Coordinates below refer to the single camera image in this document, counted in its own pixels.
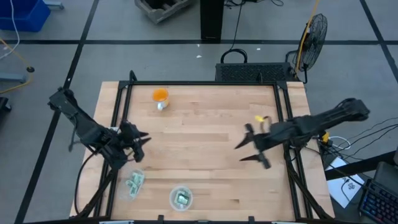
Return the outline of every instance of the yellow cable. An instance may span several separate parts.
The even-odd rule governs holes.
[[[0,37],[0,42],[2,42],[13,54],[15,54],[22,61],[22,63],[24,63],[26,65],[26,67],[32,68],[29,65],[29,63],[27,62],[27,60],[25,60],[18,52],[13,50],[12,47],[10,47],[1,37]],[[33,75],[31,75],[30,72],[28,72],[28,76],[29,76],[29,79],[25,83],[17,85],[17,86],[14,86],[14,87],[11,87],[11,88],[9,88],[7,90],[0,91],[0,94],[7,93],[8,91],[15,90],[15,89],[18,89],[20,87],[28,85],[29,83],[32,82]]]
[[[311,25],[312,17],[314,16],[315,11],[317,10],[318,3],[319,3],[319,0],[316,1],[315,5],[314,5],[314,7],[313,7],[313,9],[312,9],[312,13],[311,13],[310,20],[309,20],[308,23],[307,23],[307,26],[306,26],[306,28],[305,28],[305,30],[304,30],[303,38],[302,38],[301,43],[300,43],[300,47],[298,48],[298,55],[297,55],[297,61],[296,61],[297,63],[296,63],[296,69],[295,69],[295,73],[296,73],[296,74],[297,74],[297,72],[299,71],[300,58],[301,58],[301,53],[302,53],[302,50],[303,50],[304,39],[305,39],[305,36],[306,36],[306,34],[307,34],[308,28],[309,28],[310,25]]]

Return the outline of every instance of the small cup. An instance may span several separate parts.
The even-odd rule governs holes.
[[[165,88],[155,90],[152,98],[157,103],[158,110],[163,110],[169,105],[169,93]]]

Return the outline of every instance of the clear plastic cup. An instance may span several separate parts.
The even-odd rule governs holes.
[[[186,186],[177,186],[170,192],[170,205],[178,212],[184,212],[191,207],[193,202],[192,191]]]

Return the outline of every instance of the blue bin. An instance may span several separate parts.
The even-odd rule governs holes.
[[[18,31],[38,32],[50,15],[43,0],[12,0]],[[0,29],[14,30],[10,0],[0,0]]]

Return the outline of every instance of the electric fan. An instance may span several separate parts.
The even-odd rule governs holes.
[[[312,68],[321,52],[322,46],[325,42],[326,32],[328,30],[328,20],[322,14],[317,14],[312,17],[308,32],[304,33],[300,40],[300,45],[297,50],[287,52],[285,62],[288,61],[290,54],[294,54],[292,63],[295,67],[290,68],[291,74],[298,79],[297,72],[304,72],[305,81],[307,83],[307,71]]]

